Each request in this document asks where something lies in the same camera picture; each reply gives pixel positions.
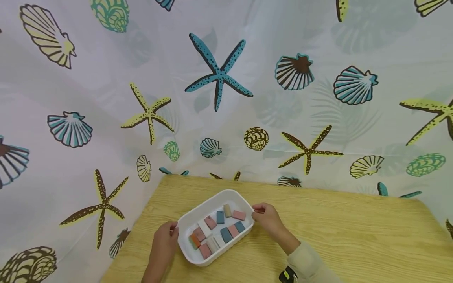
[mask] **hand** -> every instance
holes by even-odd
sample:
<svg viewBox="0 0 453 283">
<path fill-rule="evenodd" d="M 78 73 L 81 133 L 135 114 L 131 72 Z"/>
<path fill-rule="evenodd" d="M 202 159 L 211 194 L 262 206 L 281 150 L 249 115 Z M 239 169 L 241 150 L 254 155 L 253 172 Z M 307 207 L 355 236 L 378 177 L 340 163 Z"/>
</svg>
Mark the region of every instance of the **hand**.
<svg viewBox="0 0 453 283">
<path fill-rule="evenodd" d="M 143 283 L 160 282 L 165 270 L 173 260 L 178 246 L 179 231 L 177 222 L 164 223 L 154 233 L 148 267 L 143 275 Z"/>
</svg>

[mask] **wooden table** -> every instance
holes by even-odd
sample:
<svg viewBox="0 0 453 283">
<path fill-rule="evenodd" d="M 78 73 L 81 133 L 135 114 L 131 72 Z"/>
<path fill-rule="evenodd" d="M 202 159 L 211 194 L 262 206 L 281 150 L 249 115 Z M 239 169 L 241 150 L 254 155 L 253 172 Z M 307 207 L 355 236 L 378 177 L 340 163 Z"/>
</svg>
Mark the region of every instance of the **wooden table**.
<svg viewBox="0 0 453 283">
<path fill-rule="evenodd" d="M 179 175 L 162 179 L 101 282 L 140 282 L 157 228 L 227 188 L 250 204 L 273 204 L 344 283 L 453 282 L 453 241 L 417 200 Z M 204 268 L 178 249 L 164 282 L 279 282 L 285 266 L 283 251 L 256 224 Z"/>
</svg>

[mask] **pink soap bar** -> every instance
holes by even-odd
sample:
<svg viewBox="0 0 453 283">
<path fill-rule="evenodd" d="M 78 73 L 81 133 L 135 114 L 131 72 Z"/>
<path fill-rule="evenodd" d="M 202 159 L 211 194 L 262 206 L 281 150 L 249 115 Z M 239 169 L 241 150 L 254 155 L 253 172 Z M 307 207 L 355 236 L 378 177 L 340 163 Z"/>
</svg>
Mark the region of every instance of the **pink soap bar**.
<svg viewBox="0 0 453 283">
<path fill-rule="evenodd" d="M 244 221 L 246 219 L 246 213 L 235 210 L 233 211 L 233 218 Z"/>
<path fill-rule="evenodd" d="M 206 239 L 206 236 L 204 235 L 203 231 L 201 230 L 200 227 L 198 227 L 197 229 L 193 230 L 193 233 L 195 234 L 195 236 L 197 237 L 197 239 L 201 242 L 203 241 L 204 239 Z"/>
<path fill-rule="evenodd" d="M 228 231 L 230 232 L 230 234 L 233 238 L 236 237 L 237 235 L 239 235 L 239 231 L 237 230 L 236 226 L 234 226 L 234 224 L 231 225 L 230 227 L 228 227 Z"/>
<path fill-rule="evenodd" d="M 214 229 L 217 226 L 217 223 L 212 219 L 211 216 L 208 216 L 204 219 L 204 222 L 208 225 L 209 229 Z"/>
<path fill-rule="evenodd" d="M 206 243 L 200 246 L 200 251 L 203 259 L 207 259 L 212 255 L 211 250 L 209 249 Z"/>
</svg>

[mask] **blue soap bar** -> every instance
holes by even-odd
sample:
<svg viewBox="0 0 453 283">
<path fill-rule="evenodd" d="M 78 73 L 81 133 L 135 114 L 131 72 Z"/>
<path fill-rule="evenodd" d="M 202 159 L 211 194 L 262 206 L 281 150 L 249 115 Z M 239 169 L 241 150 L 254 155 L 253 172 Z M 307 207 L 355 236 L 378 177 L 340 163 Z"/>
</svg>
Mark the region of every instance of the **blue soap bar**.
<svg viewBox="0 0 453 283">
<path fill-rule="evenodd" d="M 223 238 L 223 241 L 226 243 L 228 243 L 229 241 L 231 241 L 233 239 L 233 237 L 231 237 L 231 234 L 230 232 L 228 231 L 228 228 L 225 227 L 225 228 L 222 228 L 220 230 L 220 234 L 222 235 L 222 238 Z"/>
<path fill-rule="evenodd" d="M 234 224 L 234 226 L 236 226 L 236 229 L 239 233 L 241 233 L 242 231 L 244 231 L 246 228 L 244 227 L 244 224 L 242 224 L 242 222 L 238 221 Z"/>
<path fill-rule="evenodd" d="M 223 210 L 217 211 L 217 224 L 225 223 L 225 216 L 223 215 Z"/>
</svg>

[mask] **right hand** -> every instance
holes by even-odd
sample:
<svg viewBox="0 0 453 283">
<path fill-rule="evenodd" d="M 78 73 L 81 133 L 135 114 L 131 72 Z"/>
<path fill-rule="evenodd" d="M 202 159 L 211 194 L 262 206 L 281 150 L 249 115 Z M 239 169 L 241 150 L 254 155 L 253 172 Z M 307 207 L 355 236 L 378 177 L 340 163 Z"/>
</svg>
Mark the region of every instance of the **right hand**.
<svg viewBox="0 0 453 283">
<path fill-rule="evenodd" d="M 275 207 L 262 202 L 252 205 L 252 208 L 255 210 L 255 212 L 252 213 L 252 218 L 260 223 L 272 238 L 277 237 L 282 230 L 285 230 L 285 226 Z"/>
</svg>

